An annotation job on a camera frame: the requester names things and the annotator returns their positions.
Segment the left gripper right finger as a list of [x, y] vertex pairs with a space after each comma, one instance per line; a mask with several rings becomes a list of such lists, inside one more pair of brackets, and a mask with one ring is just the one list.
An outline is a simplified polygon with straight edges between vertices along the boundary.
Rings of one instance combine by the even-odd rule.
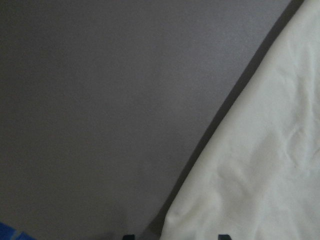
[[229, 234], [219, 234], [218, 240], [231, 240], [231, 236]]

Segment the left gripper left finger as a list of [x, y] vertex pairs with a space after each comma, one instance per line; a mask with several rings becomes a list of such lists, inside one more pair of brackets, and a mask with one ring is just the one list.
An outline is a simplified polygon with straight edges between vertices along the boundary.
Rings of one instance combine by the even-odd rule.
[[124, 235], [123, 240], [135, 240], [135, 235], [134, 234]]

